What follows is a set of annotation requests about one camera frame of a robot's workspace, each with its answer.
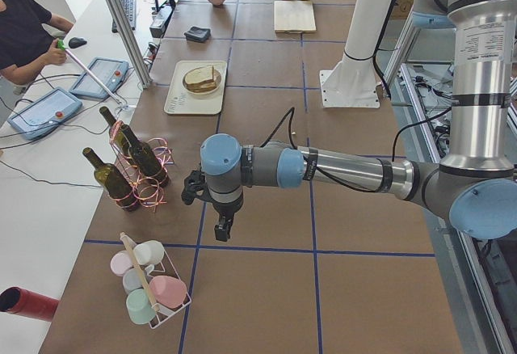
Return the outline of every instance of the person's hand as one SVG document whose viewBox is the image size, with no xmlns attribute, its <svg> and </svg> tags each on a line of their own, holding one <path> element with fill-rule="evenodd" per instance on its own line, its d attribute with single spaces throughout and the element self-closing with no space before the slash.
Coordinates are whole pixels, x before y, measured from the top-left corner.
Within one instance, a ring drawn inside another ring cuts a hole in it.
<svg viewBox="0 0 517 354">
<path fill-rule="evenodd" d="M 66 52 L 57 47 L 57 39 L 55 39 L 48 51 L 45 53 L 47 65 L 62 65 L 66 61 Z"/>
</svg>

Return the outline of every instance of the table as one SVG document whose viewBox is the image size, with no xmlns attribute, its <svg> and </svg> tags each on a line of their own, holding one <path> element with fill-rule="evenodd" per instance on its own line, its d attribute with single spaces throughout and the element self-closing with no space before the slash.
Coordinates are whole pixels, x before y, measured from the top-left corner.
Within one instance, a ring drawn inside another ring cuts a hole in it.
<svg viewBox="0 0 517 354">
<path fill-rule="evenodd" d="M 126 213 L 101 197 L 41 353 L 461 351 L 419 207 L 331 184 L 251 188 L 222 244 L 213 209 L 181 202 L 206 137 L 258 145 L 291 106 L 299 144 L 389 156 L 397 124 L 388 100 L 378 110 L 322 108 L 319 70 L 341 59 L 355 0 L 313 0 L 317 32 L 303 36 L 272 31 L 273 1 L 179 0 L 155 84 L 132 118 L 138 137 L 164 137 L 173 149 L 168 203 Z M 185 41 L 193 25 L 210 27 L 212 39 Z M 220 115 L 162 111 L 181 60 L 228 62 Z M 286 141 L 285 129 L 275 138 Z M 156 330 L 129 321 L 110 272 L 121 231 L 163 242 L 192 295 L 186 312 Z"/>
<path fill-rule="evenodd" d="M 150 3 L 139 0 L 139 15 L 135 35 L 141 52 L 153 41 L 149 25 L 152 22 Z M 65 42 L 73 36 L 82 36 L 88 43 L 74 49 L 85 64 L 94 57 L 128 60 L 128 54 L 118 34 L 111 33 L 111 16 L 104 0 L 93 0 L 84 15 L 75 23 Z M 47 66 L 45 77 L 57 74 L 79 74 L 82 69 L 71 59 L 61 66 Z M 49 78 L 53 86 L 68 89 L 75 78 Z M 32 85 L 23 96 L 38 99 L 51 90 L 45 81 Z M 135 74 L 129 75 L 118 91 L 130 105 L 136 105 L 141 87 Z M 83 109 L 92 107 L 73 118 L 68 124 L 81 125 L 96 133 L 105 129 L 106 122 L 98 112 L 102 104 L 114 110 L 111 99 L 96 106 L 83 100 Z M 17 110 L 25 107 L 20 103 Z M 129 122 L 134 107 L 120 114 Z M 14 133 L 5 123 L 0 136 Z M 19 136 L 3 138 L 0 146 L 26 143 Z M 93 135 L 77 127 L 60 127 L 41 141 L 5 150 L 0 160 L 15 166 L 38 179 L 97 185 L 91 164 L 82 156 L 82 149 L 92 146 L 106 161 L 115 158 L 108 145 L 107 133 Z M 49 186 L 36 183 L 27 176 L 0 164 L 0 212 L 2 226 L 8 227 L 0 239 L 2 262 L 0 289 L 19 286 L 50 297 L 60 298 L 69 274 L 90 225 L 95 207 L 102 194 L 100 188 Z M 47 333 L 49 323 L 30 318 L 0 314 L 0 341 L 2 351 L 13 354 L 37 352 Z"/>
</svg>

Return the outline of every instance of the black shirt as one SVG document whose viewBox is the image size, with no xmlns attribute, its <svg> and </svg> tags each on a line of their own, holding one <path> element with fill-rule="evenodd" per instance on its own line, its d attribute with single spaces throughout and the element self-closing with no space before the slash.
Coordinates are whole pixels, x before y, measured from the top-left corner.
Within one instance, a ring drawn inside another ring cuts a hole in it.
<svg viewBox="0 0 517 354">
<path fill-rule="evenodd" d="M 34 0 L 3 0 L 0 11 L 0 70 L 21 67 L 48 51 L 53 38 L 41 26 L 52 13 Z"/>
</svg>

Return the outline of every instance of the black mouse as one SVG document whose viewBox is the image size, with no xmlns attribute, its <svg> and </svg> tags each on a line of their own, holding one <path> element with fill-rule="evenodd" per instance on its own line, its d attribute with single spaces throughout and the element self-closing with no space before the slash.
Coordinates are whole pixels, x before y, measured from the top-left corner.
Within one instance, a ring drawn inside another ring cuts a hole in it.
<svg viewBox="0 0 517 354">
<path fill-rule="evenodd" d="M 81 47 L 82 45 L 88 43 L 86 39 L 82 37 L 73 37 L 72 39 L 68 40 L 68 46 L 70 48 L 77 48 Z"/>
</svg>

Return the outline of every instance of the person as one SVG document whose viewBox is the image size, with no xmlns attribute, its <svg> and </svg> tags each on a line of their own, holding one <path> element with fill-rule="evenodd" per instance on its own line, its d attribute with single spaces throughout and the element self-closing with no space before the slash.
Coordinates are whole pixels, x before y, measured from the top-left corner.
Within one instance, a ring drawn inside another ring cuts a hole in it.
<svg viewBox="0 0 517 354">
<path fill-rule="evenodd" d="M 34 0 L 0 0 L 0 74 L 8 81 L 25 85 L 46 65 L 65 62 L 65 51 L 43 23 L 63 32 L 74 25 Z"/>
</svg>

